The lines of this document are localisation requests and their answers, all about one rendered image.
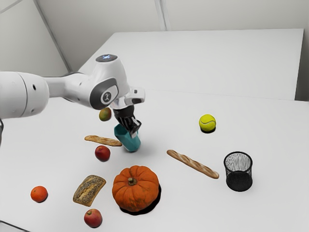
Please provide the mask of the yellow tennis ball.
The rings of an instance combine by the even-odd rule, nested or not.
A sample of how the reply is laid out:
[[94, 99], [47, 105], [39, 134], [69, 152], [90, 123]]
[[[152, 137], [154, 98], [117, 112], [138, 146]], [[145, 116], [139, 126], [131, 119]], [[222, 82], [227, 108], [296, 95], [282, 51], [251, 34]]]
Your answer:
[[198, 123], [200, 129], [205, 132], [213, 131], [216, 128], [216, 119], [210, 114], [201, 116]]

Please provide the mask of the orange fruit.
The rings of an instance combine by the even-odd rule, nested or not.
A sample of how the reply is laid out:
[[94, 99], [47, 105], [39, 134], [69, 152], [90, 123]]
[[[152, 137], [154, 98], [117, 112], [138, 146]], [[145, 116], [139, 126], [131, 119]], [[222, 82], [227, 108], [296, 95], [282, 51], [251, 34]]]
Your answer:
[[48, 191], [43, 186], [36, 186], [31, 190], [30, 197], [37, 203], [44, 202], [48, 197]]

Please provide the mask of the dark red apple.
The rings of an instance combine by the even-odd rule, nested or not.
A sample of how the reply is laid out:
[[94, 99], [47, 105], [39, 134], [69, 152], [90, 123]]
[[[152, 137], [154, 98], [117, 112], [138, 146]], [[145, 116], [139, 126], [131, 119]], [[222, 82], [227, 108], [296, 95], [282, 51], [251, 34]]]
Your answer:
[[95, 156], [98, 160], [105, 162], [110, 158], [111, 152], [109, 148], [104, 145], [100, 145], [95, 149]]

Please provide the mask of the teal faceted mug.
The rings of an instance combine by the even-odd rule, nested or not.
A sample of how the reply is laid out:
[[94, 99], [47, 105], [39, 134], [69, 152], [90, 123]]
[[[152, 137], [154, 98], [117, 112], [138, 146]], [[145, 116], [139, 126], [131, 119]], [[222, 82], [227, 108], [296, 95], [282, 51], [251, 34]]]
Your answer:
[[141, 145], [139, 136], [132, 139], [130, 133], [121, 124], [114, 127], [114, 135], [128, 152], [137, 151]]

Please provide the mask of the seeded bread loaf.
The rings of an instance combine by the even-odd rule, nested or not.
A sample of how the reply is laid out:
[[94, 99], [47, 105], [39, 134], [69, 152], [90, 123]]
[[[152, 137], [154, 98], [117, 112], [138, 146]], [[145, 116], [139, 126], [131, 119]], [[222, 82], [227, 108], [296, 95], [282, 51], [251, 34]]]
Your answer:
[[73, 195], [73, 202], [90, 207], [106, 180], [97, 175], [87, 176]]

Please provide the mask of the green red mango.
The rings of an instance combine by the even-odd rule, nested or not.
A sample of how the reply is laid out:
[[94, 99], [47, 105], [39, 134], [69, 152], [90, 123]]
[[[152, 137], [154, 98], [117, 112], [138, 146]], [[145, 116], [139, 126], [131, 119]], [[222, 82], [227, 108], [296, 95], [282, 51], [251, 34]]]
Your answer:
[[108, 121], [112, 117], [112, 111], [109, 107], [102, 109], [99, 113], [100, 121]]

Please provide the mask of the red yellow apple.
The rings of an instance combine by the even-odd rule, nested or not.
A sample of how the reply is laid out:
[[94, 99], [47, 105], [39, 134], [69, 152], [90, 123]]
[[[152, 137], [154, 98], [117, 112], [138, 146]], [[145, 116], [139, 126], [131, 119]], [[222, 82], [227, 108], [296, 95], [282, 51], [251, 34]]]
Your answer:
[[84, 215], [84, 222], [91, 228], [97, 228], [102, 224], [101, 212], [97, 209], [89, 209]]

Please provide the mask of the black mesh pen holder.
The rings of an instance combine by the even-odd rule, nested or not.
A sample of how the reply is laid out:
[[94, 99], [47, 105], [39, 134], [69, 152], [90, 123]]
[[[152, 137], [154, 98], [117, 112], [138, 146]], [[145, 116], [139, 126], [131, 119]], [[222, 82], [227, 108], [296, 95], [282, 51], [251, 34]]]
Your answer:
[[235, 151], [224, 158], [227, 186], [237, 192], [244, 192], [251, 188], [252, 158], [245, 152]]

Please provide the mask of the long baguette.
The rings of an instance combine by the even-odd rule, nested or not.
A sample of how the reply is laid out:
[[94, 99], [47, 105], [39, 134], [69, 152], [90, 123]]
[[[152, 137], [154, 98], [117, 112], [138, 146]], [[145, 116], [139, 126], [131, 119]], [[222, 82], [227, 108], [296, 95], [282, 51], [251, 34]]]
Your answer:
[[212, 178], [212, 179], [218, 179], [219, 174], [216, 171], [213, 171], [211, 168], [191, 159], [190, 157], [180, 154], [176, 152], [175, 150], [167, 150], [167, 154], [174, 159], [184, 163], [185, 165], [195, 169], [196, 171], [205, 174], [206, 176]]

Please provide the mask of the short flat baguette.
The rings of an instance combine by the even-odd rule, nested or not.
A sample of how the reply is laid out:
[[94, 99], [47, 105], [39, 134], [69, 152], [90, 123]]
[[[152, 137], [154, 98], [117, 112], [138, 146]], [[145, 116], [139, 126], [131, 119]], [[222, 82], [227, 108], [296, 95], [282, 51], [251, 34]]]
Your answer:
[[84, 138], [86, 141], [95, 142], [101, 145], [122, 146], [122, 143], [116, 139], [105, 138], [96, 135], [88, 135]]

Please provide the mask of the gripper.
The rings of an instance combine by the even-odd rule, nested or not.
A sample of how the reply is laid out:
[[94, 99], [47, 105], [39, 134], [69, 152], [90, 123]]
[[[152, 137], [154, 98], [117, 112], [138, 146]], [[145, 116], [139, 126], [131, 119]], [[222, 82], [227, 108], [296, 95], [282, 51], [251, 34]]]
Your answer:
[[141, 127], [141, 122], [134, 116], [134, 105], [130, 105], [123, 109], [113, 109], [114, 116], [119, 124], [126, 129], [130, 134], [131, 138], [138, 136], [138, 130]]

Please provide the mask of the orange pumpkin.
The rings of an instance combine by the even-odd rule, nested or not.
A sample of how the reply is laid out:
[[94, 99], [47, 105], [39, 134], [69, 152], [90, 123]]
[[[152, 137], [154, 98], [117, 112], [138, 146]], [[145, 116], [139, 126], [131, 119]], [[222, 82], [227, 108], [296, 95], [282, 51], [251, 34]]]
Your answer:
[[158, 177], [146, 166], [125, 168], [114, 178], [112, 196], [120, 208], [129, 212], [147, 208], [158, 195]]

